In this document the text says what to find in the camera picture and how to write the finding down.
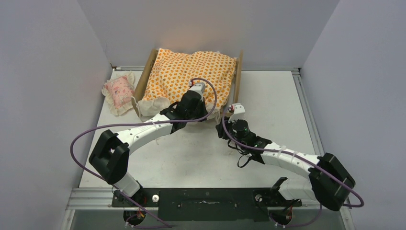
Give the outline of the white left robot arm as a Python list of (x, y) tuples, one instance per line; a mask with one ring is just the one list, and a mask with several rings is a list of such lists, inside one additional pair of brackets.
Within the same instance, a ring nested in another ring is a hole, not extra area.
[(137, 149), (162, 136), (183, 129), (194, 119), (203, 118), (208, 112), (203, 90), (190, 88), (179, 102), (173, 103), (141, 126), (113, 133), (105, 130), (100, 135), (89, 157), (89, 162), (99, 175), (124, 193), (124, 200), (131, 206), (142, 202), (142, 186), (128, 172), (129, 157)]

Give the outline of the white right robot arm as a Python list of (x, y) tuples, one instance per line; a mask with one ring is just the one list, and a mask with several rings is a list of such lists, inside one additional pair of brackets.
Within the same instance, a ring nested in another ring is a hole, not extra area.
[(219, 138), (227, 140), (228, 147), (237, 150), (247, 161), (274, 165), (306, 179), (305, 182), (285, 178), (271, 191), (271, 200), (277, 205), (297, 199), (316, 200), (332, 211), (338, 211), (353, 191), (355, 180), (339, 159), (331, 154), (305, 154), (262, 138), (250, 131), (246, 120), (229, 121), (228, 117), (215, 126)]

